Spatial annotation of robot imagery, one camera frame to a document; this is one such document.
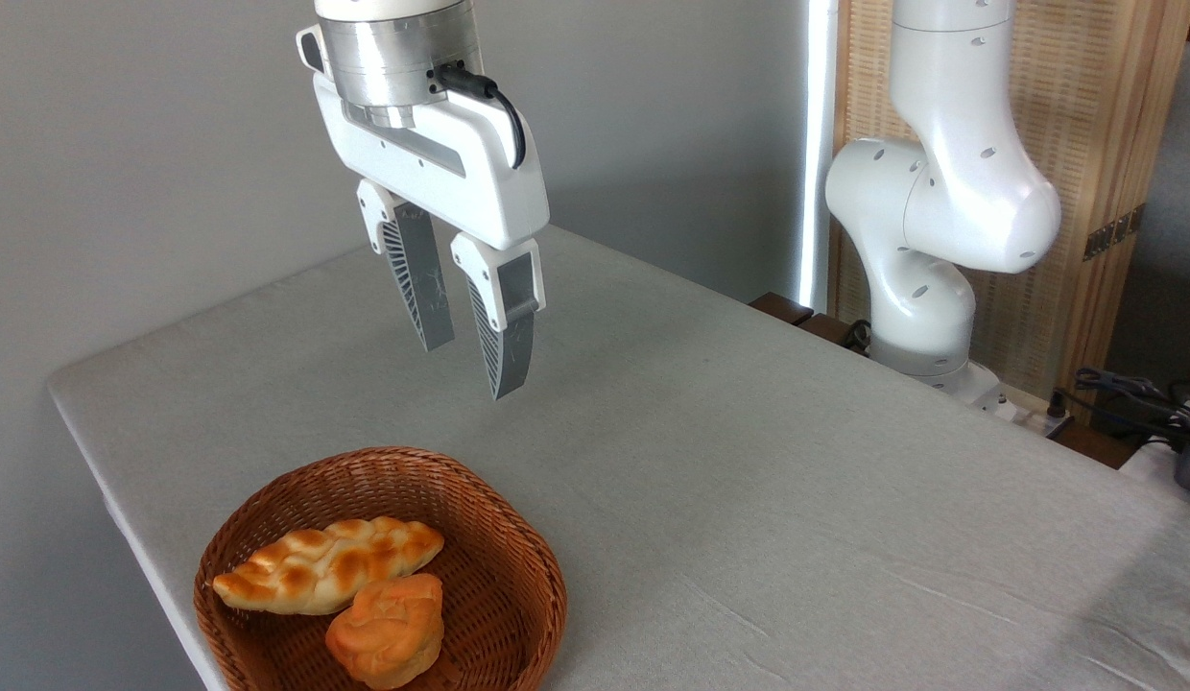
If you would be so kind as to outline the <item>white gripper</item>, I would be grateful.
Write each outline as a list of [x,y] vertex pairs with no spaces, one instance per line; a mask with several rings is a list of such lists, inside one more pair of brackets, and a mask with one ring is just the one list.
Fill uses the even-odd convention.
[[539,249],[530,237],[550,224],[533,136],[525,136],[528,153],[513,169],[514,130],[497,105],[451,92],[415,106],[413,127],[378,128],[355,118],[326,76],[313,76],[313,87],[336,153],[364,177],[355,196],[369,245],[388,262],[422,348],[455,341],[433,214],[466,232],[450,252],[466,275],[491,396],[519,390],[530,375],[536,314],[545,307]]

